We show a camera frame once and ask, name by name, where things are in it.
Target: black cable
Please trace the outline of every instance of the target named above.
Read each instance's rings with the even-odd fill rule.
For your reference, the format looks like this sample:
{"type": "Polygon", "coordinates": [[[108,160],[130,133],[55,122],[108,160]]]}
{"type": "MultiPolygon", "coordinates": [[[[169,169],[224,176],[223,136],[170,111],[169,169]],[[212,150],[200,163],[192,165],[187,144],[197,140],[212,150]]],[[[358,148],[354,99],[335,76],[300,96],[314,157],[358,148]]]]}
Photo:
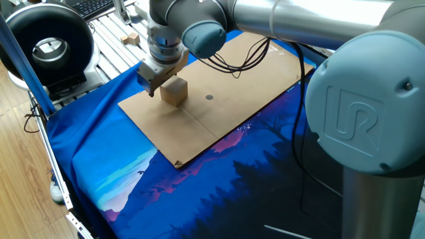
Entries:
{"type": "Polygon", "coordinates": [[[94,27],[93,23],[88,23],[88,26],[93,29],[92,34],[96,32],[96,28],[94,27]]]}
{"type": "Polygon", "coordinates": [[[337,191],[335,191],[331,187],[327,186],[325,183],[323,183],[318,178],[316,178],[313,175],[311,175],[307,170],[305,170],[305,167],[301,164],[301,162],[300,162],[300,160],[298,158],[297,151],[296,151],[296,146],[295,146],[295,136],[296,136],[296,131],[297,131],[297,128],[298,128],[298,122],[299,122],[299,118],[301,117],[301,112],[302,112],[304,98],[305,98],[305,68],[304,68],[304,56],[303,56],[303,52],[301,51],[301,48],[298,46],[297,43],[291,42],[291,44],[292,44],[292,46],[294,47],[294,49],[296,50],[296,52],[298,54],[299,64],[300,64],[300,67],[301,67],[301,79],[299,81],[300,82],[300,88],[301,88],[300,89],[300,99],[299,99],[298,111],[297,111],[296,119],[295,119],[295,122],[294,122],[294,128],[292,129],[292,138],[291,138],[292,155],[294,156],[295,162],[297,163],[298,167],[300,167],[300,169],[308,177],[310,177],[311,179],[313,179],[314,181],[316,181],[320,185],[324,186],[326,189],[329,189],[330,191],[332,191],[336,195],[342,197],[342,195],[340,193],[338,193],[337,191]]]}
{"type": "Polygon", "coordinates": [[[304,98],[305,98],[305,68],[304,68],[304,57],[303,57],[303,53],[301,51],[301,48],[298,46],[297,43],[291,42],[292,46],[294,47],[294,49],[296,50],[297,54],[298,54],[298,58],[299,58],[299,64],[301,67],[301,79],[300,79],[300,99],[299,99],[299,104],[298,104],[298,111],[297,111],[297,115],[296,115],[296,119],[294,122],[294,128],[292,129],[292,138],[291,138],[291,147],[292,147],[292,155],[294,156],[294,159],[296,161],[296,163],[298,164],[298,166],[300,167],[300,169],[303,171],[303,176],[302,176],[302,187],[301,187],[301,196],[299,199],[299,209],[308,217],[316,220],[318,223],[324,225],[325,227],[327,227],[328,229],[334,231],[335,233],[337,233],[337,231],[326,225],[326,223],[318,220],[315,217],[312,217],[310,214],[308,214],[304,209],[303,209],[303,199],[304,199],[304,194],[305,194],[305,176],[309,176],[311,179],[313,179],[316,183],[319,183],[320,185],[324,186],[326,189],[329,189],[330,191],[332,191],[333,193],[335,193],[336,195],[342,197],[341,194],[339,194],[337,191],[335,191],[334,189],[332,189],[331,187],[327,186],[325,183],[323,183],[322,181],[320,181],[319,179],[317,179],[316,177],[314,177],[313,175],[311,175],[304,167],[304,162],[302,159],[302,153],[303,153],[303,147],[304,147],[304,141],[305,141],[305,133],[306,133],[306,128],[307,128],[307,119],[304,122],[304,129],[303,129],[303,135],[301,138],[301,147],[300,147],[300,153],[299,153],[299,158],[296,152],[296,146],[295,146],[295,137],[296,137],[296,131],[298,128],[298,123],[299,123],[299,119],[301,117],[301,113],[302,113],[302,109],[304,106],[304,98]]]}
{"type": "Polygon", "coordinates": [[[199,59],[199,60],[202,63],[206,64],[207,66],[209,66],[209,67],[211,67],[215,70],[218,70],[219,72],[232,74],[233,77],[239,78],[242,71],[252,69],[253,67],[257,66],[264,59],[264,57],[266,57],[271,40],[272,39],[270,37],[265,37],[265,38],[257,41],[256,43],[254,43],[251,46],[250,50],[248,51],[248,54],[246,55],[245,61],[243,62],[243,64],[241,66],[233,66],[233,65],[227,64],[227,62],[224,60],[224,58],[217,53],[213,56],[213,58],[215,58],[216,60],[213,59],[213,58],[207,59],[212,64],[209,64],[208,62],[204,61],[203,59],[199,59]],[[254,51],[254,53],[252,53],[250,55],[251,50],[259,43],[261,43],[260,46],[257,47],[257,49],[254,51]],[[260,54],[256,58],[254,58],[259,51],[260,51],[260,54]]]}
{"type": "Polygon", "coordinates": [[[31,114],[26,114],[24,116],[25,118],[27,118],[27,120],[25,121],[25,124],[24,124],[24,131],[27,132],[27,133],[37,133],[39,131],[39,130],[36,130],[36,131],[27,130],[27,124],[28,124],[29,120],[32,117],[40,117],[39,115],[35,114],[35,108],[37,108],[38,106],[39,106],[38,103],[34,104],[34,106],[31,108],[31,114]]]}

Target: ur logo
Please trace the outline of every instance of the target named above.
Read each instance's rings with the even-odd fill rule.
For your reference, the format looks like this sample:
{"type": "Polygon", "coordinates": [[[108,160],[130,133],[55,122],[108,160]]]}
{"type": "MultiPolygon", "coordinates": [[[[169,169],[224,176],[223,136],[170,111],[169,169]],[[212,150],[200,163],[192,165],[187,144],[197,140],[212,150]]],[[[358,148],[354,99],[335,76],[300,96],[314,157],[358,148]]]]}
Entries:
{"type": "Polygon", "coordinates": [[[325,135],[373,156],[379,150],[384,103],[354,92],[328,87],[325,135]]]}

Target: wooden block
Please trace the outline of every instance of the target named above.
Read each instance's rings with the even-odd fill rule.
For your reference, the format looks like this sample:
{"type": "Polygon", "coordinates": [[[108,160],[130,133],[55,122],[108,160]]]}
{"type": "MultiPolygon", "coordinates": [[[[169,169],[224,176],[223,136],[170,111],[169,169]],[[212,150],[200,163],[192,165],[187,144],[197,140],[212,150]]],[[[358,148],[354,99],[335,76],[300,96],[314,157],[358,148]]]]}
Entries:
{"type": "Polygon", "coordinates": [[[121,37],[121,42],[122,44],[128,44],[129,43],[129,39],[127,36],[121,37]]]}
{"type": "Polygon", "coordinates": [[[137,33],[131,33],[128,35],[128,41],[130,44],[137,46],[140,43],[140,37],[137,33]]]}
{"type": "Polygon", "coordinates": [[[171,77],[159,89],[161,99],[175,107],[187,98],[187,81],[177,76],[171,77]]]}

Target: silver arm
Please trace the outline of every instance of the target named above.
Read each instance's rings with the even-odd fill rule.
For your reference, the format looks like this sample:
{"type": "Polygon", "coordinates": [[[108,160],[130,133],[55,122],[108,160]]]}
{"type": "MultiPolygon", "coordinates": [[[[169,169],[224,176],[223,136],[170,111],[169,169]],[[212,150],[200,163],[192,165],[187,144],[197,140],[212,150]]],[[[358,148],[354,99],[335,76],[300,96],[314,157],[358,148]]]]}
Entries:
{"type": "Polygon", "coordinates": [[[392,1],[237,0],[237,29],[277,39],[338,49],[379,25],[392,1]]]}

